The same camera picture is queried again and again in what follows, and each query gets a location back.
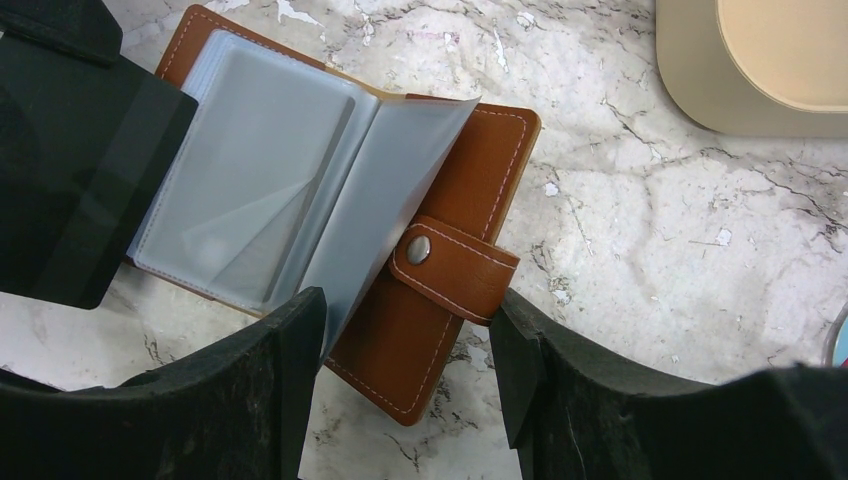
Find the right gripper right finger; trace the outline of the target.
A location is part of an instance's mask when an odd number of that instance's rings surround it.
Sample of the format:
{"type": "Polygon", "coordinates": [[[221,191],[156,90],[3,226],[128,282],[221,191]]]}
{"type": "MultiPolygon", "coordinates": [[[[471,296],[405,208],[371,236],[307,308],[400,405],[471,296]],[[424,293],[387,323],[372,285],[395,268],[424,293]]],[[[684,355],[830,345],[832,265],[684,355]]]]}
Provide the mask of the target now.
{"type": "Polygon", "coordinates": [[[843,479],[847,372],[798,364],[708,385],[625,358],[509,291],[490,328],[526,479],[843,479]]]}

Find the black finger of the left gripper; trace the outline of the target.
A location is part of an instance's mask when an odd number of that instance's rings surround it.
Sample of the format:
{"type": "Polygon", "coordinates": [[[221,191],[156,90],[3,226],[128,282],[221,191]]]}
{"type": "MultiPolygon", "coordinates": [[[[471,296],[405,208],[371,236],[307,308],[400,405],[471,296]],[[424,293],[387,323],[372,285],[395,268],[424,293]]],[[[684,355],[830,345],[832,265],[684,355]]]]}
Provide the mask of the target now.
{"type": "Polygon", "coordinates": [[[100,65],[118,60],[123,39],[101,0],[1,0],[1,30],[100,65]]]}

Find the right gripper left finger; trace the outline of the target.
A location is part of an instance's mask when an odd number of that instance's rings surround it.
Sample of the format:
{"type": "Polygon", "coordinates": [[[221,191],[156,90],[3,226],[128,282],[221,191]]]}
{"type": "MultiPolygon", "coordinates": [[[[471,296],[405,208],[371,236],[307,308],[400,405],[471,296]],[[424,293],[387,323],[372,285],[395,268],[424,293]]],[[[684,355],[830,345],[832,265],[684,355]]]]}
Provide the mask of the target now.
{"type": "Polygon", "coordinates": [[[294,479],[327,306],[310,287],[272,314],[115,388],[1,375],[5,479],[294,479]]]}

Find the black credit card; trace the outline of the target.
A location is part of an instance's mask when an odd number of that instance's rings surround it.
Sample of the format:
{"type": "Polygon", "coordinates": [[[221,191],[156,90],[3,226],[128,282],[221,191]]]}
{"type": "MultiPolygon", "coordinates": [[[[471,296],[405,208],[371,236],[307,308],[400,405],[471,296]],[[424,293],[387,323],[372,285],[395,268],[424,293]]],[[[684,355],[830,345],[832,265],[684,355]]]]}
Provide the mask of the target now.
{"type": "Polygon", "coordinates": [[[1,40],[1,289],[97,307],[197,102],[132,61],[1,40]]]}

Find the brown leather card holder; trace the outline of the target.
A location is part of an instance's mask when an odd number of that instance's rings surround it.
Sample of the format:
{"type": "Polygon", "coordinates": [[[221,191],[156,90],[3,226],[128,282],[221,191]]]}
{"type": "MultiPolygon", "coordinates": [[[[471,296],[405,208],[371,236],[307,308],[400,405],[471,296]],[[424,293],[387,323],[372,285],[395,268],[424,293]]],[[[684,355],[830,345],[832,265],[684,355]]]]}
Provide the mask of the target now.
{"type": "Polygon", "coordinates": [[[198,109],[129,258],[255,316],[321,288],[322,362],[417,423],[517,269],[496,240],[539,116],[384,92],[201,5],[156,73],[198,109]]]}

